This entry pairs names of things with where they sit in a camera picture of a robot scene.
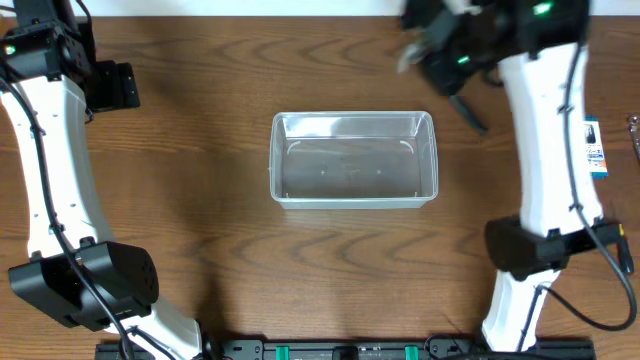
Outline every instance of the green light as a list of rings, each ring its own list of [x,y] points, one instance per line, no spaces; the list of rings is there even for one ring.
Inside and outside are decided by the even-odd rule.
[[[553,3],[551,1],[540,3],[533,7],[533,15],[536,15],[536,16],[545,15],[549,11],[551,11],[552,7],[553,7]]]
[[[471,60],[471,58],[469,58],[468,56],[463,56],[460,59],[458,59],[458,64],[459,65],[464,65],[466,63],[468,63]]]

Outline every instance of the green strip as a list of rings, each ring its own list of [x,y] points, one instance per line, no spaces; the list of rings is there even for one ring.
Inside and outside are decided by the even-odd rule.
[[[289,347],[277,346],[276,347],[276,360],[289,360]]]
[[[420,353],[417,346],[407,346],[404,348],[407,360],[420,360]]]

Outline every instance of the empty container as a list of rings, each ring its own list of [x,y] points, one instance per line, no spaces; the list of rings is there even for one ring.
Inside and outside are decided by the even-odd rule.
[[[422,111],[280,113],[269,162],[271,196],[285,209],[418,208],[438,195]]]

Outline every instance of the metal tool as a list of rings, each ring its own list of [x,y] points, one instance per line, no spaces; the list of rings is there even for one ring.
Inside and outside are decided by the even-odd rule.
[[[640,116],[632,115],[629,117],[629,131],[631,132],[631,141],[636,149],[636,156],[640,161]]]

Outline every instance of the tabletop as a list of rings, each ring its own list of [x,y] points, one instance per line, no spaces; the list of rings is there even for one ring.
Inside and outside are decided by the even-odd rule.
[[[475,333],[495,268],[484,224],[518,212],[520,175],[504,90],[462,91],[479,136],[414,68],[393,18],[99,18],[98,59],[130,62],[142,106],[87,125],[98,194],[118,241],[145,248],[160,292],[219,339],[424,339]],[[640,260],[640,164],[626,119],[640,112],[640,21],[595,18],[586,112],[600,119],[608,216]],[[434,119],[440,192],[417,210],[283,210],[269,194],[272,119],[282,111],[423,110]],[[15,296],[28,204],[15,135],[0,115],[0,358],[91,359],[104,332],[67,329]],[[632,277],[640,289],[640,277]],[[622,288],[596,252],[554,288],[614,323]],[[537,334],[590,337],[599,359],[640,354],[640,325],[605,333],[552,299]]]

